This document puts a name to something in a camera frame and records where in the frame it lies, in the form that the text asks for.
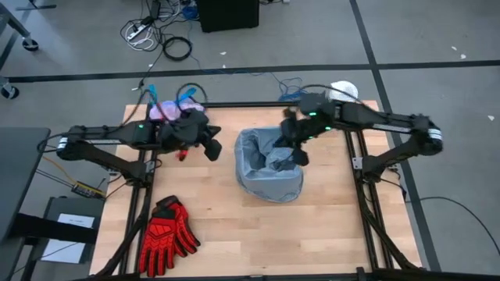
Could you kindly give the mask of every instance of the cloth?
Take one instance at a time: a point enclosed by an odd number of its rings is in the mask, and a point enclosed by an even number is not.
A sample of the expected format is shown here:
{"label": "cloth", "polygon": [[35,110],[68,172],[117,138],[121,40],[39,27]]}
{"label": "cloth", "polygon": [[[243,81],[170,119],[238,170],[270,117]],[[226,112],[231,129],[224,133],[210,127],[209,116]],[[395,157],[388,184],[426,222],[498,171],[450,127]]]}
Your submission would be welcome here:
{"label": "cloth", "polygon": [[[190,98],[181,101],[179,106],[182,109],[195,108],[196,110],[201,112],[205,111],[205,108],[202,105],[194,102]],[[164,101],[160,104],[160,108],[163,110],[163,113],[165,113],[165,116],[166,118],[168,118],[168,120],[175,120],[180,117],[180,110],[175,104],[175,101]],[[156,106],[153,106],[151,110],[149,110],[149,118],[151,118],[152,120],[161,120],[163,117],[158,108]]]}

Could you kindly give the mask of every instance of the black case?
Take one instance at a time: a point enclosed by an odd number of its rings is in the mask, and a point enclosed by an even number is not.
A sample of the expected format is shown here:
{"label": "black case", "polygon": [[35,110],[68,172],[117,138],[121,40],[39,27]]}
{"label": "black case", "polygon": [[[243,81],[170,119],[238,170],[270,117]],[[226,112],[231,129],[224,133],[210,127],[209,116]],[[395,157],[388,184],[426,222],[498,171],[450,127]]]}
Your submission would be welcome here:
{"label": "black case", "polygon": [[203,32],[259,25],[259,0],[196,0]]}

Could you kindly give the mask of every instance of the red glove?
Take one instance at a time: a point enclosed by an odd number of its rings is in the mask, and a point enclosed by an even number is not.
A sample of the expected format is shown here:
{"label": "red glove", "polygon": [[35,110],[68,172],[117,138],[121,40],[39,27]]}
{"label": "red glove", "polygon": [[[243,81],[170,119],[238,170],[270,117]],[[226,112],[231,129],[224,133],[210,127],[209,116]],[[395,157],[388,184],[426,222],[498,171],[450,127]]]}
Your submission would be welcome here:
{"label": "red glove", "polygon": [[141,247],[139,272],[148,271],[148,277],[165,275],[165,267],[173,269],[175,254],[187,254],[176,239],[175,212],[166,208],[155,208],[149,220]]}
{"label": "red glove", "polygon": [[175,211],[176,237],[183,249],[191,254],[196,253],[196,247],[199,247],[201,243],[191,231],[188,223],[188,211],[179,202],[179,199],[176,196],[169,196],[156,202],[156,206],[157,208],[167,208]]}

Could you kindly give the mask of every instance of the gray plastic bag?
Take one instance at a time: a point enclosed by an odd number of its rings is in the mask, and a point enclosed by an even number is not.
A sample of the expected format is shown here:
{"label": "gray plastic bag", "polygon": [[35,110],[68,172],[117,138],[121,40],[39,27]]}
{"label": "gray plastic bag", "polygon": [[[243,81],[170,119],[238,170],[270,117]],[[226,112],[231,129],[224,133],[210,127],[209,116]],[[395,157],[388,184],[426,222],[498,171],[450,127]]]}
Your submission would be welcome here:
{"label": "gray plastic bag", "polygon": [[290,148],[274,148],[278,127],[242,130],[234,145],[236,178],[245,191],[263,200],[289,202],[302,190],[302,169]]}

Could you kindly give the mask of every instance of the gray trash can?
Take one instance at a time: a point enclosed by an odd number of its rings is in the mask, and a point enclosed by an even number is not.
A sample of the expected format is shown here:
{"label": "gray trash can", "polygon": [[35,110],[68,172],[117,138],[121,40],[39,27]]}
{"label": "gray trash can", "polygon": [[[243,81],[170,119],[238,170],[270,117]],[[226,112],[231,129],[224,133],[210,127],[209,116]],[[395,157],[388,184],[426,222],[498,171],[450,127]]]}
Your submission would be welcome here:
{"label": "gray trash can", "polygon": [[279,127],[242,130],[234,145],[236,178],[245,191],[263,200],[289,202],[302,190],[302,169],[290,148],[274,148]]}

